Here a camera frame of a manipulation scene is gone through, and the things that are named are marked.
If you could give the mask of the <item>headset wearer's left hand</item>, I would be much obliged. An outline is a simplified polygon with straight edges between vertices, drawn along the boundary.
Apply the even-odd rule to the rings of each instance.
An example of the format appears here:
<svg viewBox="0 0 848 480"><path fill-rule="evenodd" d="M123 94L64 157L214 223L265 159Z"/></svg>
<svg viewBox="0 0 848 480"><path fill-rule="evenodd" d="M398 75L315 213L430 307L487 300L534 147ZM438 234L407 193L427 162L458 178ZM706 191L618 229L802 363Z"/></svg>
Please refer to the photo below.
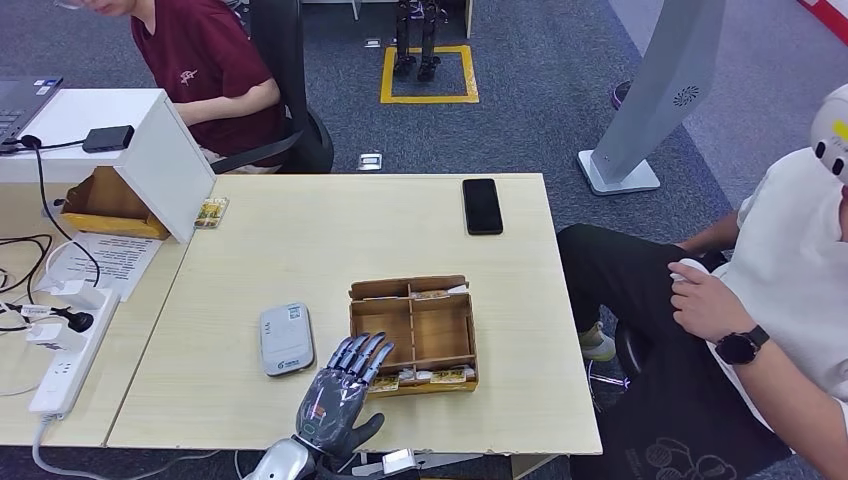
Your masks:
<svg viewBox="0 0 848 480"><path fill-rule="evenodd" d="M718 278L682 262L668 264L682 277L672 283L674 320L688 333L716 344L731 333L747 333L756 322L739 298Z"/></svg>

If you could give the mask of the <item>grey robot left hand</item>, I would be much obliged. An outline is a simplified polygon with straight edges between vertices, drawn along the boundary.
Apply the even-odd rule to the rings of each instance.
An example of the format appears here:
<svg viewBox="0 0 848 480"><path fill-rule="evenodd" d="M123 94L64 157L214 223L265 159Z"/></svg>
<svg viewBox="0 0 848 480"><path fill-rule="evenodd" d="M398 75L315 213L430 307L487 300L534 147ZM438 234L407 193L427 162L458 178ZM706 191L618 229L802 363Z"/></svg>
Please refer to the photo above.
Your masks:
<svg viewBox="0 0 848 480"><path fill-rule="evenodd" d="M318 454L341 459L376 435L385 422L383 414L372 415L360 426L356 422L394 347L384 332L342 340L298 408L294 437Z"/></svg>

